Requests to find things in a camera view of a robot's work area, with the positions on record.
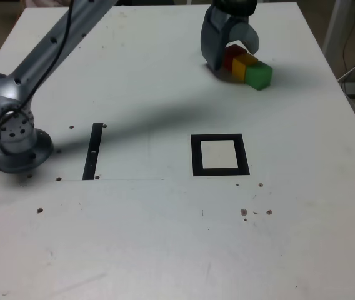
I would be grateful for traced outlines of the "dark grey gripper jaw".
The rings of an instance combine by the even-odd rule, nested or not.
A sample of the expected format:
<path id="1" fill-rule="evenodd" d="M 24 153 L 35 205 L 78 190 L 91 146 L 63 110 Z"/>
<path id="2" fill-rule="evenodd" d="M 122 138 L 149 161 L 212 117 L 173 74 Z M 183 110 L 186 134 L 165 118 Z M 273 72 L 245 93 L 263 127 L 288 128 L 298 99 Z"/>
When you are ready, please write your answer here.
<path id="1" fill-rule="evenodd" d="M 229 14 L 214 5 L 207 9 L 201 29 L 201 52 L 213 71 L 222 67 L 224 49 L 232 26 Z"/>

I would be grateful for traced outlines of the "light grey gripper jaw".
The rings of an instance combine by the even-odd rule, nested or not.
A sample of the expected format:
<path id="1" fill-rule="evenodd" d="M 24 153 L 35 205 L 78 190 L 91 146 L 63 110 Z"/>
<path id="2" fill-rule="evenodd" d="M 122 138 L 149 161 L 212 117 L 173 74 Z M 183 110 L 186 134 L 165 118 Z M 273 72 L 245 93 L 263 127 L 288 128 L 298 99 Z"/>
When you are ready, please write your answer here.
<path id="1" fill-rule="evenodd" d="M 232 28 L 229 30 L 228 43 L 240 41 L 248 52 L 256 54 L 259 50 L 259 37 L 249 24 L 249 18 L 229 16 L 227 20 L 232 23 Z"/>

